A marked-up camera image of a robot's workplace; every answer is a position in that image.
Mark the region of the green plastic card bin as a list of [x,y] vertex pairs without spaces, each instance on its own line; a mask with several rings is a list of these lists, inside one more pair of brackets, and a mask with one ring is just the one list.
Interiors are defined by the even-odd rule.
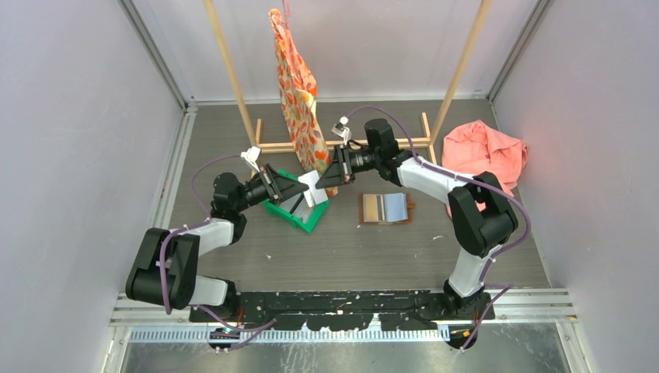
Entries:
[[294,176],[279,169],[278,172],[294,181],[310,182],[312,190],[298,193],[282,202],[272,203],[266,200],[262,203],[265,211],[275,217],[282,218],[293,228],[311,233],[329,207],[330,201],[327,192],[320,192],[315,188],[316,182],[320,180],[318,171],[311,171],[302,176]]

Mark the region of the brown leather card holder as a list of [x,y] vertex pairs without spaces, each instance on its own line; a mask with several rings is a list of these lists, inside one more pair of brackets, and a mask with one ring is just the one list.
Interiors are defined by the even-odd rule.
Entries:
[[362,214],[362,197],[359,197],[359,222],[362,225],[400,225],[407,224],[413,220],[413,212],[416,204],[411,199],[409,193],[381,193],[385,198],[385,221],[382,223],[368,223],[364,222]]

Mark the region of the gold black-striped credit card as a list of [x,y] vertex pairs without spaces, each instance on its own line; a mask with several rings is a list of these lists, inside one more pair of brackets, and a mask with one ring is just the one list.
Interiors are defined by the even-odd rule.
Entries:
[[383,194],[364,194],[362,197],[364,222],[382,223],[385,221],[385,198]]

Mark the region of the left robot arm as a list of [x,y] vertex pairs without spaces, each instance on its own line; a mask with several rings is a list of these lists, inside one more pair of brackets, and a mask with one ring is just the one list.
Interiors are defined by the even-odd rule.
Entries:
[[130,300],[161,305],[167,312],[190,305],[208,305],[219,321],[232,320],[239,309],[229,295],[227,280],[198,274],[200,256],[238,242],[246,228],[244,211],[264,201],[278,202],[309,190],[265,165],[242,183],[234,173],[222,173],[214,180],[208,218],[178,229],[150,228],[141,241],[125,285]]

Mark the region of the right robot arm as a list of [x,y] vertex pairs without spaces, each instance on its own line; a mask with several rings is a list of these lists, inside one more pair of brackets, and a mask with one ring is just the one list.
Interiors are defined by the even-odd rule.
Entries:
[[316,187],[352,183],[357,173],[374,169],[390,183],[418,190],[445,204],[461,250],[444,284],[441,301],[449,316],[465,318],[483,292],[483,276],[494,254],[518,228],[509,196],[492,173],[467,176],[426,161],[413,148],[402,150],[385,119],[365,124],[364,145],[352,140],[347,123],[348,119],[341,117],[332,128],[342,143],[335,146],[332,162]]

